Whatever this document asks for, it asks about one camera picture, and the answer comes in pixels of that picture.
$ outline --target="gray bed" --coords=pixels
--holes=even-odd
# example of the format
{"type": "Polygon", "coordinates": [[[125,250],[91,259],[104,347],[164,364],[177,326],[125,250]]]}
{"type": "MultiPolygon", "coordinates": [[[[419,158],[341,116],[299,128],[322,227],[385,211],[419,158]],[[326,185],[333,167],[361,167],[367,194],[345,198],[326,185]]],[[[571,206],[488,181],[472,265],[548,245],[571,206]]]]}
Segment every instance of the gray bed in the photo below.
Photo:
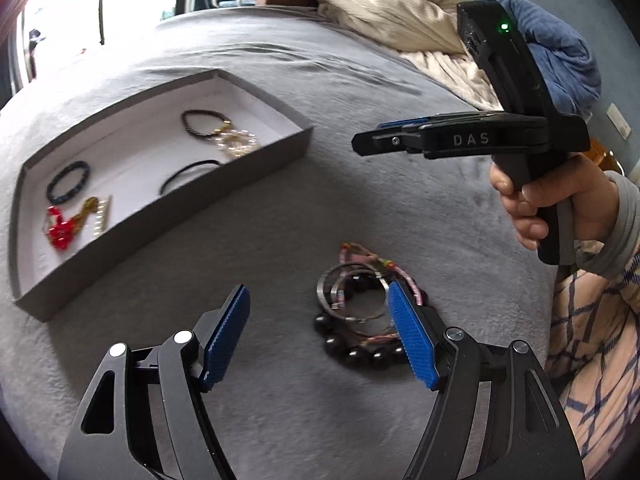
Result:
{"type": "MultiPolygon", "coordinates": [[[[399,479],[434,395],[408,367],[358,372],[322,351],[311,326],[314,285],[340,242],[401,264],[446,322],[483,342],[524,338],[541,359],[555,269],[514,240],[487,158],[351,151],[351,136],[380,122],[471,109],[392,53],[307,10],[256,8],[174,18],[143,40],[82,56],[0,114],[0,260],[23,160],[109,104],[215,67],[309,117],[317,126],[308,155],[137,252],[50,322],[13,305],[3,264],[2,411],[55,478],[68,425],[109,345],[159,344],[242,282],[252,315],[225,381],[206,397],[238,478],[399,479]]],[[[486,390],[481,397],[485,405],[486,390]]],[[[478,460],[480,430],[481,420],[466,473],[478,460]]]]}

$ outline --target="bedding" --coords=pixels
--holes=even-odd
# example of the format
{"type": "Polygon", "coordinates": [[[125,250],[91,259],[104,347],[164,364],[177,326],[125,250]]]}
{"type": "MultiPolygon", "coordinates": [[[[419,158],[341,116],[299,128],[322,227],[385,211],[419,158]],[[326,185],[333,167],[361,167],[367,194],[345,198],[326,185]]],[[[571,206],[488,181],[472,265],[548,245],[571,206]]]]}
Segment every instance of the bedding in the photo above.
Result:
{"type": "Polygon", "coordinates": [[[586,40],[529,0],[498,1],[527,42],[556,109],[587,117],[600,97],[602,82],[586,40]]]}
{"type": "Polygon", "coordinates": [[[400,53],[480,110],[502,110],[458,36],[456,5],[469,0],[318,0],[318,13],[400,53]]]}
{"type": "MultiPolygon", "coordinates": [[[[447,323],[481,342],[523,338],[544,361],[556,269],[515,241],[489,158],[351,151],[351,136],[378,123],[471,109],[386,48],[291,8],[172,18],[28,85],[0,114],[0,406],[30,455],[55,478],[67,428],[112,343],[159,344],[244,283],[252,314],[225,380],[205,398],[238,478],[402,478],[434,394],[409,367],[360,372],[325,355],[312,329],[314,287],[341,242],[361,242],[401,264],[447,323]],[[49,322],[15,306],[6,247],[22,162],[114,102],[216,67],[309,117],[308,154],[158,238],[49,322]]],[[[179,132],[178,112],[175,124],[179,132]]],[[[481,415],[487,402],[483,388],[481,415]]],[[[479,416],[463,473],[475,470],[482,438],[479,416]]]]}

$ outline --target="gray cuff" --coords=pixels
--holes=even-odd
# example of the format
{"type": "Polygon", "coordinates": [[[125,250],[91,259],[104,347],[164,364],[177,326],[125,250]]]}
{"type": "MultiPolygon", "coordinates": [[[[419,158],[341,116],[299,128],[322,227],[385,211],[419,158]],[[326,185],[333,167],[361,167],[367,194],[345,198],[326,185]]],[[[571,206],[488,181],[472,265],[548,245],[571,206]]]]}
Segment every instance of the gray cuff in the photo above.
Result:
{"type": "Polygon", "coordinates": [[[581,269],[612,280],[625,269],[638,243],[640,191],[633,182],[615,171],[606,171],[605,174],[618,186],[620,206],[616,224],[598,254],[587,254],[578,249],[576,260],[581,269]]]}

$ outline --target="light switch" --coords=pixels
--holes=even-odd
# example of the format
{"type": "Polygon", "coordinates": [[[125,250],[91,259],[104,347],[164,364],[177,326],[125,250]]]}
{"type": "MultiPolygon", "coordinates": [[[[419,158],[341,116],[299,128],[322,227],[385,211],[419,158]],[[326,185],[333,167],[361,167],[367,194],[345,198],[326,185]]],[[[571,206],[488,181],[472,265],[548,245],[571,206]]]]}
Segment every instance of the light switch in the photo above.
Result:
{"type": "Polygon", "coordinates": [[[620,110],[618,110],[618,107],[615,104],[611,103],[607,110],[607,115],[620,132],[620,135],[622,135],[622,138],[627,140],[629,135],[631,135],[631,126],[629,126],[629,123],[625,121],[625,118],[622,116],[620,110]]]}

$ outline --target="sleeve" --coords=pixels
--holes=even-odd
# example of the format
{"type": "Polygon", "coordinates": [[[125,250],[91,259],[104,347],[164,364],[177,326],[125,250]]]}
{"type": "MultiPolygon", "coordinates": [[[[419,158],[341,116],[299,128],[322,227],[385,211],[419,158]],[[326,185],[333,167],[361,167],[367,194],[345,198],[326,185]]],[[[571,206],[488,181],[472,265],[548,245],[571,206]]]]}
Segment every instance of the sleeve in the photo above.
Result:
{"type": "Polygon", "coordinates": [[[555,305],[566,309],[560,317],[554,316],[561,339],[556,353],[548,357],[547,368],[550,375],[562,379],[559,400],[587,479],[616,451],[640,412],[638,261],[636,244],[613,280],[580,271],[567,284],[575,287],[574,308],[570,302],[555,305]]]}
{"type": "Polygon", "coordinates": [[[589,254],[579,245],[576,257],[581,269],[613,280],[628,267],[638,243],[640,192],[635,184],[619,173],[606,171],[606,175],[618,187],[620,206],[616,224],[599,253],[589,254]]]}
{"type": "Polygon", "coordinates": [[[553,378],[571,377],[622,330],[629,308],[640,312],[640,192],[620,174],[607,177],[618,187],[618,218],[597,254],[578,249],[582,269],[556,287],[546,360],[553,378]]]}

